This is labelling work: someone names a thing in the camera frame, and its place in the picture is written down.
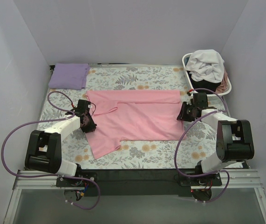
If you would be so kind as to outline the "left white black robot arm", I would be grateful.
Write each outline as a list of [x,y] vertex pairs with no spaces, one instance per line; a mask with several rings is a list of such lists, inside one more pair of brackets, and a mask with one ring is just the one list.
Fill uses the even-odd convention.
[[62,158],[61,145],[63,140],[72,132],[81,129],[83,133],[96,130],[96,123],[90,114],[96,105],[79,100],[77,106],[67,115],[74,115],[64,121],[55,123],[43,131],[32,131],[27,147],[25,167],[37,171],[63,176],[75,176],[78,165]]

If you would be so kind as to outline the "pink t shirt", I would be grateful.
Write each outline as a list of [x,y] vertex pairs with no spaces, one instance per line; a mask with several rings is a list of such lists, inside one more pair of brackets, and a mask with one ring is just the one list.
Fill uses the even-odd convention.
[[184,126],[177,116],[181,110],[179,90],[87,91],[96,105],[96,130],[86,138],[95,159],[120,148],[121,141],[179,140]]

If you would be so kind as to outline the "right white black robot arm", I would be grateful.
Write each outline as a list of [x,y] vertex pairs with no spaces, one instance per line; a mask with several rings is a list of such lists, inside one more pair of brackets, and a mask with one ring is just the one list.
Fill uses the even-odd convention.
[[[248,120],[239,120],[227,116],[227,106],[220,95],[224,109],[220,110],[208,105],[208,97],[204,92],[195,93],[190,90],[188,101],[182,103],[177,120],[191,122],[190,126],[180,137],[174,154],[174,165],[177,172],[189,178],[201,178],[223,171],[223,169],[237,162],[244,162],[254,157],[254,145],[251,124]],[[216,152],[200,161],[195,167],[193,175],[183,173],[177,166],[177,153],[181,141],[187,132],[198,122],[212,127],[216,132]]]

